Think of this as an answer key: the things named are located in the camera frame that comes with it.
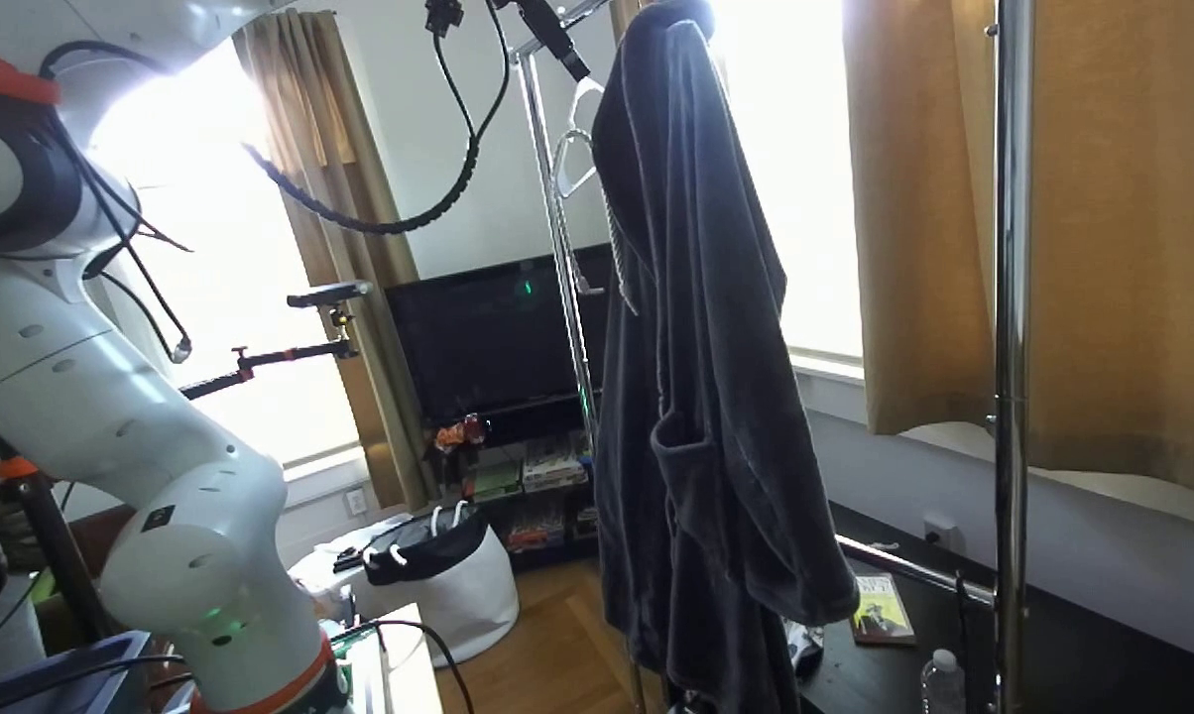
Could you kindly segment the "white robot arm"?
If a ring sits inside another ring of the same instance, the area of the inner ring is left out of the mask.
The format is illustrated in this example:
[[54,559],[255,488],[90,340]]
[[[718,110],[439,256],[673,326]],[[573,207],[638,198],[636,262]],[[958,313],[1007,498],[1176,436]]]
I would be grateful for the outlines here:
[[312,714],[334,648],[287,577],[280,467],[199,412],[94,307],[82,272],[134,225],[87,158],[115,101],[287,0],[0,0],[0,440],[132,508],[111,619],[164,637],[211,714]]

